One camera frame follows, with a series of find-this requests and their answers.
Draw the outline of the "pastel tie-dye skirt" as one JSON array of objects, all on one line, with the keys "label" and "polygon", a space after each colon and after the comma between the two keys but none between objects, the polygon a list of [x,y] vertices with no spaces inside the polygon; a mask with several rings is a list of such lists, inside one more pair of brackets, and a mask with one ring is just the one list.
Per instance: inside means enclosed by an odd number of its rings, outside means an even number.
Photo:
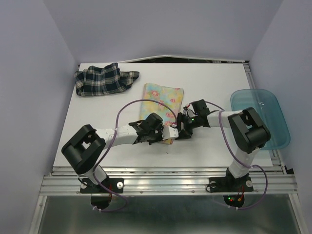
[{"label": "pastel tie-dye skirt", "polygon": [[160,86],[154,83],[146,83],[143,88],[143,102],[139,112],[139,124],[141,131],[148,134],[160,126],[160,118],[163,126],[171,126],[176,122],[180,112],[184,90]]}]

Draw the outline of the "navy plaid skirt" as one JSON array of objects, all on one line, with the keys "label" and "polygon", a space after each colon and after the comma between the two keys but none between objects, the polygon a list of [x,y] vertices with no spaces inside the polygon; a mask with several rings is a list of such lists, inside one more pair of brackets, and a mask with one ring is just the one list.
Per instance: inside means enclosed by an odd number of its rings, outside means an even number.
[{"label": "navy plaid skirt", "polygon": [[122,93],[132,87],[139,75],[139,71],[121,71],[117,63],[103,68],[90,66],[75,72],[76,94],[97,97]]}]

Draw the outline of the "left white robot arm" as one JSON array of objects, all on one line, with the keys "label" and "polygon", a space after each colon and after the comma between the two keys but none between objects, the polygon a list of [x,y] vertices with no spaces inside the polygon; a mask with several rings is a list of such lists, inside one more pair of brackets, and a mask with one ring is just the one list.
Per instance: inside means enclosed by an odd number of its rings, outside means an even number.
[{"label": "left white robot arm", "polygon": [[151,113],[144,120],[129,123],[117,129],[95,129],[82,126],[63,146],[62,154],[77,175],[86,176],[97,192],[108,188],[107,174],[96,165],[102,151],[111,146],[162,141],[163,119]]}]

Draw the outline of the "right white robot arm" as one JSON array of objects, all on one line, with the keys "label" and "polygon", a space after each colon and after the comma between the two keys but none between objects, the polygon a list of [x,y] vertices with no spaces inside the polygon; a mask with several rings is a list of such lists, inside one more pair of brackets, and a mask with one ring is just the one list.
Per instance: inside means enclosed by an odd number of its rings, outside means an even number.
[{"label": "right white robot arm", "polygon": [[249,171],[258,151],[271,139],[271,133],[259,114],[252,107],[227,112],[223,109],[211,111],[203,99],[194,101],[177,115],[179,139],[190,139],[193,130],[199,127],[219,127],[225,138],[225,128],[231,130],[237,151],[230,151],[233,162],[224,177],[211,177],[206,190],[210,193],[252,192]]}]

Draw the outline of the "teal plastic bin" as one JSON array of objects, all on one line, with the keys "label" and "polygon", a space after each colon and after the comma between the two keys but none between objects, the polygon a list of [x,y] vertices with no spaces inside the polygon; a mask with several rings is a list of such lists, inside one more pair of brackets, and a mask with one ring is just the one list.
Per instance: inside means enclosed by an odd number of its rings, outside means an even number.
[{"label": "teal plastic bin", "polygon": [[265,89],[242,89],[232,93],[233,111],[254,108],[271,133],[262,150],[279,150],[289,145],[291,136],[276,96]]}]

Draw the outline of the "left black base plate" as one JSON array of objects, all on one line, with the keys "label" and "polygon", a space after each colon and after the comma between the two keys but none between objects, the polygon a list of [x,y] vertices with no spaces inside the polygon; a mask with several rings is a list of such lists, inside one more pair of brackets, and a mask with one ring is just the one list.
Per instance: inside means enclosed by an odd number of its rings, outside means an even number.
[{"label": "left black base plate", "polygon": [[[80,182],[80,193],[81,194],[108,194],[102,186],[94,184],[88,178],[78,178]],[[121,177],[109,177],[102,182],[102,185],[114,193],[123,193],[124,179]]]}]

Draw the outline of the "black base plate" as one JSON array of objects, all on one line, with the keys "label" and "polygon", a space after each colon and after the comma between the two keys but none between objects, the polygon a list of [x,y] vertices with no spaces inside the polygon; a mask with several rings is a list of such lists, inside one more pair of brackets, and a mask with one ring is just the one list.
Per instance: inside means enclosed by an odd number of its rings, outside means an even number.
[{"label": "black base plate", "polygon": [[253,192],[253,184],[249,176],[241,178],[211,177],[206,186],[206,191],[209,193],[236,193],[236,192]]},{"label": "black base plate", "polygon": [[[80,193],[81,194],[108,194],[102,186],[94,184],[88,178],[78,178],[80,182]],[[114,193],[123,193],[124,179],[121,177],[109,177],[102,182],[102,185]]]}]

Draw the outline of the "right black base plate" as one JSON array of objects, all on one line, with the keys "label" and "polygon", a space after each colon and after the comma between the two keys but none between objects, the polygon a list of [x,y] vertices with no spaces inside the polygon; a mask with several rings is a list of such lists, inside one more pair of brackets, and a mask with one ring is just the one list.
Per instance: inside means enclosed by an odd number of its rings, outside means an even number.
[{"label": "right black base plate", "polygon": [[253,192],[253,184],[249,176],[241,178],[211,177],[206,186],[206,191],[209,193],[236,193],[236,192]]}]

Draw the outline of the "aluminium frame rails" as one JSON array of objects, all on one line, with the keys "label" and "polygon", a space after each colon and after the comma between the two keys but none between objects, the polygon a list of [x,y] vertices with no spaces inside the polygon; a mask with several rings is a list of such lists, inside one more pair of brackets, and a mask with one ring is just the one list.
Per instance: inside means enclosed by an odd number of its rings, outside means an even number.
[{"label": "aluminium frame rails", "polygon": [[[231,94],[252,88],[253,78],[247,62],[210,63],[120,62],[121,70],[136,70],[140,77],[129,91],[99,98],[71,97],[60,142],[72,130],[91,123],[100,128],[115,122],[127,102],[142,95],[145,83],[152,82],[184,89],[184,101],[204,98],[230,109]],[[138,156],[124,157],[113,150],[104,161],[112,177],[125,179],[129,205],[118,212],[93,211],[89,195],[79,191],[74,170],[57,152],[53,169],[43,178],[32,220],[32,234],[112,234],[112,233],[233,233],[306,234],[295,176],[284,169],[280,152],[264,151],[256,163],[266,170],[251,173],[252,202],[267,191],[262,202],[252,209],[234,211],[223,207],[219,194],[205,190],[210,176],[221,176],[231,162],[220,130],[200,132],[202,149],[189,158],[195,146],[144,146]]]}]

